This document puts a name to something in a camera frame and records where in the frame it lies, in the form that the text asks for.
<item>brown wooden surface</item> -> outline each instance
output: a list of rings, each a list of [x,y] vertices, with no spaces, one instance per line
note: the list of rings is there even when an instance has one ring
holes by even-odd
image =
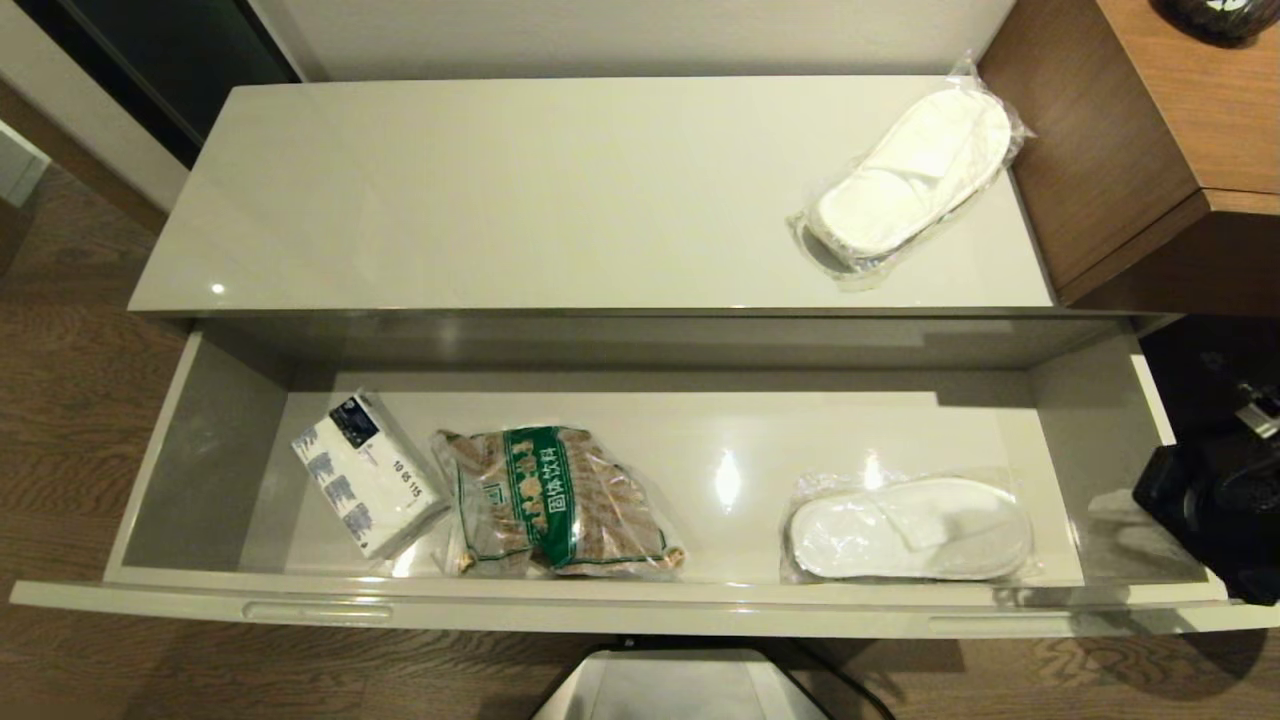
[[[18,131],[18,135],[40,147],[67,172],[124,211],[142,228],[150,231],[142,238],[154,243],[169,215],[155,206],[141,192],[116,176],[86,150],[58,123],[50,120],[35,105],[0,77],[0,120]]]
[[[35,210],[0,279],[0,598],[18,578],[101,577],[182,345],[123,311],[147,233],[56,168]],[[196,623],[0,600],[0,717],[527,717],[602,639]],[[785,643],[765,644],[836,717],[874,717]],[[1277,632],[819,648],[902,720],[1280,716]]]
[[[1014,176],[1055,288],[1198,190],[1093,0],[1018,3],[980,69],[1038,135]]]
[[[1280,195],[1197,192],[1062,291],[1075,307],[1280,316]]]
[[[1199,184],[1280,192],[1280,27],[1215,47],[1144,0],[1097,0]]]

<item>plastic packaging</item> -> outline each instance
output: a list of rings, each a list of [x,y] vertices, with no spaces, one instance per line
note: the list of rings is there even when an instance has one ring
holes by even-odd
[[[782,580],[1018,580],[1038,573],[1005,469],[916,477],[809,474],[782,528]]]
[[[431,448],[456,482],[448,574],[659,577],[684,562],[640,483],[586,430],[442,430]]]
[[[943,88],[911,105],[787,224],[801,250],[842,288],[876,287],[989,187],[1028,137],[966,55]]]
[[[388,415],[361,391],[293,441],[365,557],[385,557],[448,506],[435,468],[419,462]]]

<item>cabinet top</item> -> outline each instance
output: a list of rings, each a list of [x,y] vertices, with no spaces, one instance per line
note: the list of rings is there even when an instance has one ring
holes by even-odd
[[[1280,193],[1280,27],[1201,42],[1149,3],[1098,0],[1201,187]]]
[[[787,215],[938,77],[236,90],[131,309],[874,310],[1052,305],[1009,178],[870,291]]]

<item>white cabinet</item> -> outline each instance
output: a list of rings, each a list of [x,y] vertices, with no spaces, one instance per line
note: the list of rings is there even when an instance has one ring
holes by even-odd
[[[827,637],[1280,624],[1097,511],[1172,438],[1126,323],[1048,306],[1007,178],[874,291],[838,291],[791,243],[806,182],[936,82],[237,91],[133,299],[202,319],[104,582],[20,582],[14,602]],[[357,387],[420,446],[439,428],[591,429],[681,534],[680,580],[444,578],[431,537],[369,564],[288,447]],[[1010,469],[1037,571],[782,583],[795,480],[868,462]]]

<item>white drawer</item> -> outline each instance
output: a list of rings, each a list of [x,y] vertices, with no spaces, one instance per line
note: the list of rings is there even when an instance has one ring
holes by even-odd
[[[590,428],[667,506],[689,551],[680,582],[443,578],[430,539],[370,566],[288,447],[357,387],[378,391],[420,446],[442,427]],[[739,635],[1280,625],[1280,610],[1233,603],[1203,568],[1135,552],[1117,539],[1121,524],[1091,516],[1091,500],[1132,488],[1171,441],[1137,343],[1108,319],[206,320],[178,366],[104,582],[19,582],[13,602],[252,623]],[[782,584],[780,527],[796,478],[858,471],[869,457],[901,473],[1010,468],[1041,571],[998,587]]]

